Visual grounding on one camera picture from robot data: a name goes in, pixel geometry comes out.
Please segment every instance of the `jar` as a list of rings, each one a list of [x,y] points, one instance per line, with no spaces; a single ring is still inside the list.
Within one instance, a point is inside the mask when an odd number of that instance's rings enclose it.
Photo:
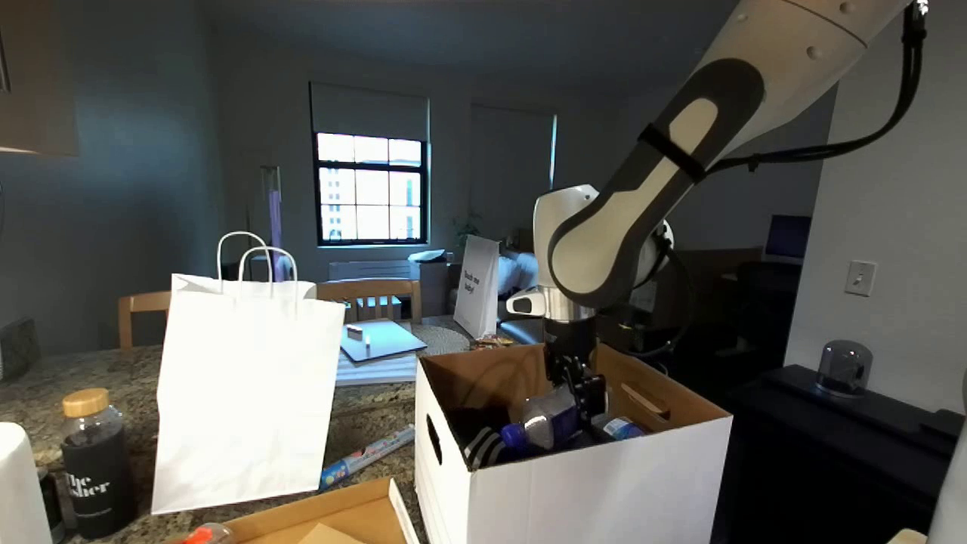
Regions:
[[[123,414],[108,390],[88,388],[64,395],[64,474],[80,539],[104,539],[136,518],[134,478],[126,464]]]

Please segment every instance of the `black cabinet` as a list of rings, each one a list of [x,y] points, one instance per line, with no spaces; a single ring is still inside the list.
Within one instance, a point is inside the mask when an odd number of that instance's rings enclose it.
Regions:
[[[955,436],[935,414],[857,393],[832,395],[786,367],[731,398],[733,431],[715,544],[886,544],[929,533]]]

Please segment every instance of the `ceiling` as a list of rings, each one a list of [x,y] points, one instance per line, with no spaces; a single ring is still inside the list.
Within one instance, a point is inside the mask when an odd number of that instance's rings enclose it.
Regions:
[[[628,97],[677,86],[733,0],[203,0],[218,27],[423,69]]]

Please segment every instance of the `cabinet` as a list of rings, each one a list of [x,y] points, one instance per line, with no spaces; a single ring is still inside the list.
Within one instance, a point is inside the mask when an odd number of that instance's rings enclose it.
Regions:
[[[51,0],[0,0],[0,150],[71,155],[71,92]]]
[[[958,436],[874,390],[786,367],[733,393],[715,544],[882,544],[932,530]]]

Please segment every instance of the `black cable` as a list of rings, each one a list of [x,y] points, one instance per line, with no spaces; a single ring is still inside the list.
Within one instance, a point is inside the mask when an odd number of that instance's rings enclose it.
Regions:
[[[839,155],[849,155],[854,149],[876,142],[880,135],[886,135],[892,128],[899,125],[899,118],[905,116],[905,108],[918,92],[926,38],[929,38],[926,15],[917,4],[908,4],[904,11],[899,95],[898,95],[898,102],[893,102],[893,113],[889,116],[889,122],[880,129],[874,129],[871,135],[832,142],[832,146],[806,146],[806,149],[764,150],[764,155],[747,155],[747,156],[724,156],[724,159],[712,164],[708,171],[733,169],[733,166],[757,169],[762,164],[825,159],[825,156],[839,156]]]
[[[665,260],[668,260],[668,254],[671,254],[671,240],[665,240],[660,229],[661,229],[661,228],[654,229],[655,264],[654,264],[654,270],[648,270],[648,274],[645,274],[632,291],[637,291],[637,286],[645,286],[648,282],[654,282],[654,279],[661,272],[661,265],[665,265]]]

